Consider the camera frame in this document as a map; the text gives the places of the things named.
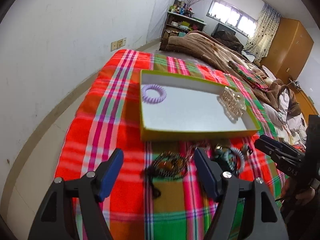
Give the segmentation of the person's right hand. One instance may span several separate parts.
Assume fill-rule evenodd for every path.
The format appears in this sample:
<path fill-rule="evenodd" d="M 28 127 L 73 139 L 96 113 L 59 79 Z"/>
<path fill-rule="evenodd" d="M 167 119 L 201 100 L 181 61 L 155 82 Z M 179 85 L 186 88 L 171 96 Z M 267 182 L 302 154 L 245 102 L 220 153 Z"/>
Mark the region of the person's right hand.
<path fill-rule="evenodd" d="M 289 195 L 289 189 L 293 184 L 292 178 L 287 178 L 284 186 L 281 189 L 281 197 L 287 197 Z M 296 195 L 296 200 L 298 204 L 306 205 L 315 197 L 315 189 L 310 187 L 309 189 L 299 193 Z"/>

